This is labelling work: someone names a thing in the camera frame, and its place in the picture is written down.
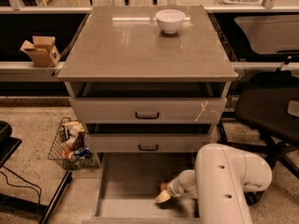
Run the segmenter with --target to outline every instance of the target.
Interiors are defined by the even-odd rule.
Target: chair seat
[[[290,100],[299,100],[299,88],[243,91],[235,105],[235,118],[252,129],[299,147],[299,118],[287,112]]]

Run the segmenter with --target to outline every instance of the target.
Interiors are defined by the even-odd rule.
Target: drawer
[[[218,123],[226,98],[71,99],[84,123]]]
[[[206,124],[102,126],[98,133],[86,134],[92,152],[194,152],[210,141],[211,130]]]
[[[173,199],[157,204],[160,184],[193,169],[193,154],[104,154],[93,219],[106,223],[199,223],[196,200]]]

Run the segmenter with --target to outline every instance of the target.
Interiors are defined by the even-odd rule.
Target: concrete floor
[[[43,189],[41,202],[48,204],[64,176],[64,169],[48,160],[48,153],[63,117],[75,118],[67,98],[7,98],[0,99],[0,120],[13,128],[12,136],[22,140],[21,146],[7,161],[6,167]],[[225,123],[230,140],[259,142],[258,134],[237,123]],[[213,140],[218,139],[217,131]],[[292,153],[299,164],[299,152]],[[23,185],[14,176],[8,175],[12,184]],[[77,224],[91,219],[95,213],[100,169],[73,172],[73,180],[54,210],[49,223]],[[36,202],[36,194],[29,189],[7,186],[0,175],[0,190],[7,195]],[[250,208],[255,224],[295,224],[299,219],[299,180],[280,163],[274,170],[274,179],[261,201]],[[0,223],[37,223],[33,215],[0,209]]]

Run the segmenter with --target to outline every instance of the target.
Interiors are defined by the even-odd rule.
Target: black handle
[[[156,115],[153,116],[153,117],[150,117],[150,116],[139,116],[138,112],[135,112],[135,118],[136,119],[158,119],[159,116],[160,116],[159,112],[157,112]]]
[[[143,148],[143,147],[141,147],[141,145],[138,145],[138,148],[139,148],[140,151],[157,151],[159,146],[156,145],[155,148]]]

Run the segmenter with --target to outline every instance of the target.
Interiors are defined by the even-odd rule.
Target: drawer handle
[[[154,147],[154,148],[143,148],[141,145],[138,145],[138,148],[140,151],[157,151],[159,146],[156,145],[156,147]]]
[[[160,116],[159,112],[135,112],[135,118],[136,119],[158,119]]]

